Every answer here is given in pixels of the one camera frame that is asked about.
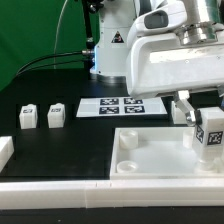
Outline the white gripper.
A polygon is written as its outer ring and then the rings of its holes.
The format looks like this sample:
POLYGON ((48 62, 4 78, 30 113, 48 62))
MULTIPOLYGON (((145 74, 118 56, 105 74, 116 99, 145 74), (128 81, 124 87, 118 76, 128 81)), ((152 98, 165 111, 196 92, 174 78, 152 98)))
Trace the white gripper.
POLYGON ((219 3, 138 3, 127 37, 127 89, 136 98, 174 94, 187 125, 202 124, 189 91, 224 85, 219 3))

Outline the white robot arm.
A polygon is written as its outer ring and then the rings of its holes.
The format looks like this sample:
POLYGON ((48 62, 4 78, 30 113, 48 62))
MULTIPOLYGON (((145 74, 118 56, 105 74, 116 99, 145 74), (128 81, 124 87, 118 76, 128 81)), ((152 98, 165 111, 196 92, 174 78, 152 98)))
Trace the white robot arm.
POLYGON ((103 0, 91 73, 126 82, 136 99, 172 96, 190 126, 202 122, 189 95, 224 97, 222 0, 103 0))

